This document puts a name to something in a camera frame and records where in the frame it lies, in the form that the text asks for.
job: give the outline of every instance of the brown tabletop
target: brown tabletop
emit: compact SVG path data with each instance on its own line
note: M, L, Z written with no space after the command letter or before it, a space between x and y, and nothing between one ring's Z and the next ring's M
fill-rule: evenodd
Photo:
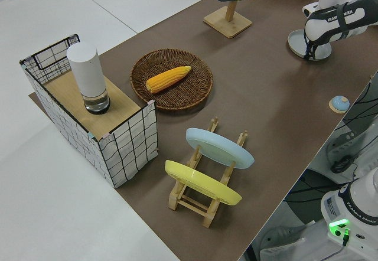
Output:
M332 55L323 61L308 62L289 50L289 33L306 21L302 7L315 1L243 0L236 11L253 24L227 39L203 22L225 4L202 0L100 56L105 75L140 105L129 73L148 52L189 51L213 72L213 90L201 110L157 113L158 157L117 189L181 260L237 260L341 120L329 100L343 95L354 102L375 73L378 30L373 27L332 43ZM243 199L236 206L221 204L207 229L195 212L168 208L175 182L164 162L186 163L193 152L186 129L205 129L214 116L220 121L217 133L233 141L248 130L245 148L256 162L234 170L229 186ZM223 167L203 158L198 170L219 179Z

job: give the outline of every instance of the plate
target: plate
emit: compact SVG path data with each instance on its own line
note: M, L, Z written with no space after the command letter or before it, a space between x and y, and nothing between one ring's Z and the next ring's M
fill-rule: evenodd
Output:
M236 205L242 199L242 196L230 187L186 165L165 161L165 171L175 180L227 205Z
M191 71L179 82L152 94L146 81L159 73L179 66L191 66ZM176 49L153 51L134 65L130 75L134 92L145 102L155 101L163 110L187 110L203 103L213 87L213 74L207 64L192 53Z
M199 146L201 154L228 167L235 162L235 168L249 168L255 162L254 157L243 147L216 133L189 128L186 139L193 149Z
M294 54L304 58L306 54L306 49L307 49L307 45L306 45L305 37L304 37L304 30L296 30L294 32L291 32L288 37L288 43L289 43L289 48ZM329 43L319 45L317 47L317 50L315 51L315 59L310 57L309 60L318 61L318 60L325 59L331 55L331 52L332 52L332 48Z

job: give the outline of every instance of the wicker basket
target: wicker basket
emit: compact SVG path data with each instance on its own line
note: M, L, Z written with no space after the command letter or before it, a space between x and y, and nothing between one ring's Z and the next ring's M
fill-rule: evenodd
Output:
M146 88L146 81L164 71L191 66L192 70L182 80L152 94ZM156 107L163 110L186 110L199 105L213 87L213 74L207 64L194 54L176 49L153 51L134 65L130 75L131 86L144 101L155 100Z

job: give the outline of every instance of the wooden mug holder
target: wooden mug holder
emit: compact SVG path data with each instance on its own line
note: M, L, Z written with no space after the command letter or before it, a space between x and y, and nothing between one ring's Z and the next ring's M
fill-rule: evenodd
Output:
M209 14L203 21L227 38L233 38L252 24L251 20L235 12L236 5L237 1L230 1L228 6Z
M214 118L211 120L211 124L207 130L210 132L214 132L217 125L218 125L218 119ZM243 146L247 136L248 136L247 131L242 132L237 140L237 144L239 146ZM192 154L190 160L187 162L186 166L192 169L197 168L197 165L200 162L200 159L202 157L202 154L199 152L199 150L200 150L199 147L195 149L194 153ZM227 185L229 183L235 164L236 163L233 162L231 166L226 167L226 169L224 170L224 173L220 180L222 184ZM187 207L188 209L203 216L204 219L203 219L202 225L206 228L209 228L211 222L213 221L217 213L220 200L212 199L209 206L203 205L202 203L199 203L198 201L185 195L184 192L186 188L187 188L187 185L180 182L179 180L176 180L175 186L170 193L168 207L172 210L176 210L177 205L179 204L183 205L184 207Z

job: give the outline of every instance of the corn cob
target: corn cob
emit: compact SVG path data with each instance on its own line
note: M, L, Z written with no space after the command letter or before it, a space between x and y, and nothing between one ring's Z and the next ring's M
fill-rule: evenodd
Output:
M151 93L158 93L180 81L189 73L190 70L191 66L179 66L159 73L146 81L146 88Z

